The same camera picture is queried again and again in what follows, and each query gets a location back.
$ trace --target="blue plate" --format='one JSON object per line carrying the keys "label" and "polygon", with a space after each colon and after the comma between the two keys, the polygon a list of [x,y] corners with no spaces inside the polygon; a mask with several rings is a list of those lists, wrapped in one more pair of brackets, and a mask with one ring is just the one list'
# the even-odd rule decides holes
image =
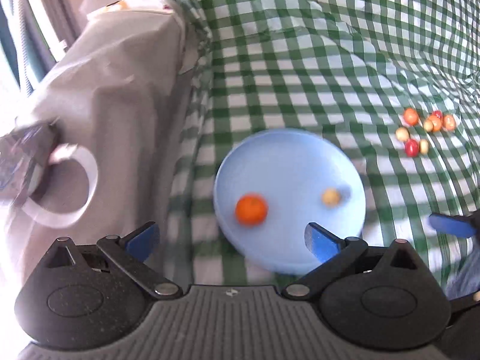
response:
{"label": "blue plate", "polygon": [[[337,207],[322,204],[328,187],[342,194]],[[234,211],[250,192],[261,194],[269,210],[261,225],[245,227]],[[303,275],[323,263],[305,246],[308,223],[342,239],[358,236],[365,193],[341,150],[315,134],[287,128],[252,135],[225,157],[215,179],[214,208],[225,237],[246,258],[271,271]]]}

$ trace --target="metal bolt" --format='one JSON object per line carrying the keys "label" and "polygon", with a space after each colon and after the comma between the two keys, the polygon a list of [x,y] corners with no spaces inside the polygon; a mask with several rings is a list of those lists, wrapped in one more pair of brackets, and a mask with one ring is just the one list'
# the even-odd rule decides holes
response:
{"label": "metal bolt", "polygon": [[163,296],[175,295],[178,290],[178,286],[173,283],[162,283],[155,287],[155,292]]}
{"label": "metal bolt", "polygon": [[286,293],[294,297],[302,297],[308,295],[310,289],[303,284],[291,284],[285,289]]}

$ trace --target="gingham cloth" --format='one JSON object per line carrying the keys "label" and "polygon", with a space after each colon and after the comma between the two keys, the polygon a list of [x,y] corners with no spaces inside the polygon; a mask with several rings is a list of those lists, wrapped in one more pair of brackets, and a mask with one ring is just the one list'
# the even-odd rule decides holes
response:
{"label": "gingham cloth", "polygon": [[[437,234],[426,218],[480,203],[479,0],[180,1],[202,58],[171,192],[166,275],[225,285],[291,280],[236,252],[212,204],[215,174],[235,144],[291,127],[319,134],[354,163],[367,202],[363,238],[410,240],[444,285],[472,242]],[[458,128],[410,128],[431,149],[409,158],[395,139],[407,107],[453,114]]]}

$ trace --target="white tape roll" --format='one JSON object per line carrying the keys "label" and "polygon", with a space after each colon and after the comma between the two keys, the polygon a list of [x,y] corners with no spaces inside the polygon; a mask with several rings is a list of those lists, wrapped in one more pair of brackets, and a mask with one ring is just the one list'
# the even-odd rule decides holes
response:
{"label": "white tape roll", "polygon": [[47,211],[31,198],[28,198],[22,210],[40,225],[50,228],[66,228],[73,225],[81,218],[95,194],[98,183],[98,165],[92,152],[83,146],[61,144],[57,146],[49,158],[50,164],[57,164],[66,160],[75,160],[85,169],[88,178],[87,201],[83,207],[76,211],[58,214]]}

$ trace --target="red fruit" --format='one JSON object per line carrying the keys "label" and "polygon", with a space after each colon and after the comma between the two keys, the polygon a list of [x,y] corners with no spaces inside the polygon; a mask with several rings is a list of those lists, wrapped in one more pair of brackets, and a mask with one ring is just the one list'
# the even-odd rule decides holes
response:
{"label": "red fruit", "polygon": [[438,117],[440,120],[443,119],[443,114],[442,114],[442,112],[441,112],[440,110],[433,111],[431,114],[432,114],[432,115],[435,115],[435,116]]}
{"label": "red fruit", "polygon": [[419,153],[419,143],[414,139],[405,142],[405,153],[409,157],[416,157]]}

